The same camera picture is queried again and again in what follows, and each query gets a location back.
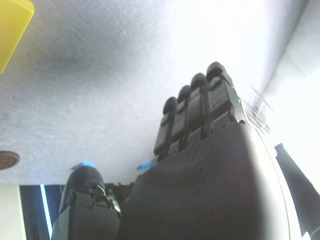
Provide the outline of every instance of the brown round object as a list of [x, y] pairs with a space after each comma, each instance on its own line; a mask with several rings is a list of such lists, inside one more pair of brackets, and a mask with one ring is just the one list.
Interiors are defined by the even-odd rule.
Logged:
[[13, 167], [19, 160], [20, 156], [13, 151], [0, 151], [0, 170]]

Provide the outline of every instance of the blue piece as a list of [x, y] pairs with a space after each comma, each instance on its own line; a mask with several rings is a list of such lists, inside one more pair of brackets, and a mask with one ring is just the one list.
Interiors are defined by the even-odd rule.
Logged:
[[74, 167], [72, 167], [71, 169], [72, 170], [76, 170], [82, 166], [89, 166], [89, 167], [92, 167], [92, 168], [96, 168], [96, 165], [94, 165], [92, 162], [88, 162], [88, 161], [83, 161], [77, 165], [75, 165]]
[[138, 166], [137, 170], [146, 170], [150, 167], [151, 161], [147, 161], [145, 163], [142, 163], [140, 166]]

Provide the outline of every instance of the robotic hand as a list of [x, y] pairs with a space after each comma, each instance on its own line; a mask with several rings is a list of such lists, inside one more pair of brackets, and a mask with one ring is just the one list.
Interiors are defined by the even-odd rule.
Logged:
[[300, 240], [284, 174], [224, 67], [215, 62], [165, 103], [151, 168], [119, 219], [92, 167], [72, 173], [53, 240]]

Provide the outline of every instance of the yellow object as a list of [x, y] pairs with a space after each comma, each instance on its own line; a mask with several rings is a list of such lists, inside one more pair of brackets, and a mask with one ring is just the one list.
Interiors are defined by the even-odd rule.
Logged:
[[0, 74], [24, 34], [35, 8], [29, 0], [0, 0]]

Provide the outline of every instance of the light strip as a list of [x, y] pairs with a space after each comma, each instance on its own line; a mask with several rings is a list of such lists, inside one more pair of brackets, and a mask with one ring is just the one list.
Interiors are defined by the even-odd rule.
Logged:
[[51, 219], [50, 219], [50, 214], [49, 214], [49, 207], [48, 207], [48, 202], [47, 202], [45, 185], [40, 184], [40, 189], [41, 189], [41, 195], [42, 195], [42, 201], [43, 201], [43, 208], [44, 208], [46, 225], [48, 227], [49, 237], [51, 239], [51, 236], [52, 236], [52, 225], [51, 225]]

